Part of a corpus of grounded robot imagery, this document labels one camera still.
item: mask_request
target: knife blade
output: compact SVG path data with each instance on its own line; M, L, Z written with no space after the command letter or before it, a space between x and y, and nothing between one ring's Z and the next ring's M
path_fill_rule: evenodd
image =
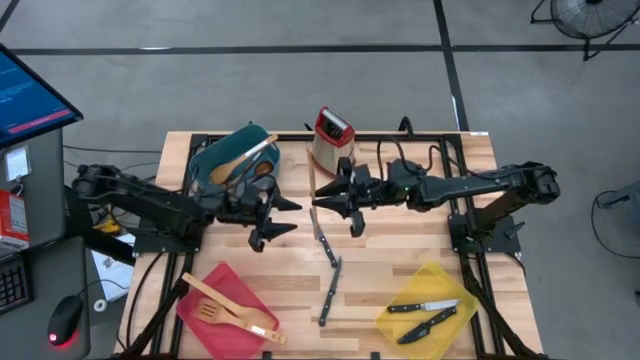
M397 312L411 312L416 310L435 311L450 308L460 303L460 299L443 300L443 301L431 301L420 304L410 305L392 305L387 307L387 311L390 313Z
M444 309L438 313L438 315L432 317L431 319L420 323L420 325L411 329L408 333L404 334L400 339L398 339L398 344L411 344L416 342L423 337L429 335L431 332L431 328L435 325L440 324L441 322L447 320L451 315L454 315L457 312L456 307L452 306L450 308Z
M338 266L338 262L336 261L335 255L333 255L333 251L331 251L331 246L329 246L329 242L327 238L324 236L322 229L320 229L320 225L318 224L317 217L313 208L309 209L309 214L311 215L311 222L313 223L313 234L320 241L322 247L324 248L324 253L327 254L329 261L331 262L331 267L336 268Z
M329 287L329 292L327 293L327 299L324 301L322 313L320 314L320 320L318 320L318 324L320 326L324 326L327 323L327 315L329 315L329 309L331 309L331 300L333 299L333 296L336 294L336 290L338 289L338 280L340 280L341 272L342 257L338 259L338 265L336 267L336 270L333 272L333 279L331 280L331 286Z

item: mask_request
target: butcher block tabletop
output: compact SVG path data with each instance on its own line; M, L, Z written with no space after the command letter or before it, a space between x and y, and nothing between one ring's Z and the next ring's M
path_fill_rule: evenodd
M156 178L157 185L169 190L181 189L192 134L195 133L167 134ZM469 169L482 171L496 168L491 140L486 133L460 133L460 136ZM276 315L280 321L279 332L288 337L288 342L284 345L274 342L264 344L262 350L271 351L274 359L370 358L371 352L379 352L383 359L405 358L397 346L376 328L375 320L425 262L439 263L462 283L459 257L451 250L447 227L450 207L444 205L427 213L410 211L404 205L380 207L376 210L363 209L367 225L359 238L351 237L349 219L343 220L332 211L317 208L319 224L334 253L343 260L342 274L327 324L320 327L318 318L334 269L330 266L321 243L314 238L309 216L311 197L307 149L310 143L278 141L276 144L281 151L278 185L283 196L302 205L303 210L273 210L271 216L274 222L293 223L298 228L271 241L265 246L264 252L256 253L247 243L251 227L215 222L202 240L191 273L202 279L218 264L226 262L240 276ZM426 149L431 143L406 141L401 144L408 160L427 165ZM393 143L382 144L383 162L398 157L398 150ZM369 164L371 175L379 177L375 142L356 142L355 158L358 164ZM433 160L430 175L444 177L438 152L434 152ZM330 181L321 171L314 172L317 188ZM477 207L485 206L499 195L495 193L478 196L475 204ZM136 259L130 295L137 289L143 273L155 256L143 254ZM178 257L176 278L182 267L182 258ZM527 346L536 352L542 352L522 269L504 254L487 254L487 261L497 308ZM132 340L144 329L158 308L166 263L167 255L164 254L143 285L132 319ZM121 337L126 334L132 298L133 296L127 298L120 324ZM482 309L479 314L486 350L492 352L488 318ZM175 310L172 309L165 321L161 352L169 351L174 319ZM115 351L121 350L116 344ZM179 358L210 357L189 328L184 326ZM471 327L467 325L445 353L444 359L475 358Z

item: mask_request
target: black mouse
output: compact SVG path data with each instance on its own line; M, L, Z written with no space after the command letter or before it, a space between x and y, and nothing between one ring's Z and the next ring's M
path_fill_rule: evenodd
M60 300L49 319L49 342L62 345L71 339L78 327L78 320L82 314L82 300L79 296L67 296Z

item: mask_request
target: computer monitor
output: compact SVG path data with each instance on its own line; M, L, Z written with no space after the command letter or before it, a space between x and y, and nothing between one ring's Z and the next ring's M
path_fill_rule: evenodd
M0 44L0 148L82 118L78 109Z

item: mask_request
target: electric fan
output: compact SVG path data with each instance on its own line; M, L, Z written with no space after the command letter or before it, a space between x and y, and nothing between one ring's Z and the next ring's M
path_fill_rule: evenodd
M531 23L552 22L568 37L584 40L584 61L598 55L632 24L640 9L640 0L549 0L551 19L536 19L534 15L545 1L533 9ZM592 39L611 33L609 40L590 53Z

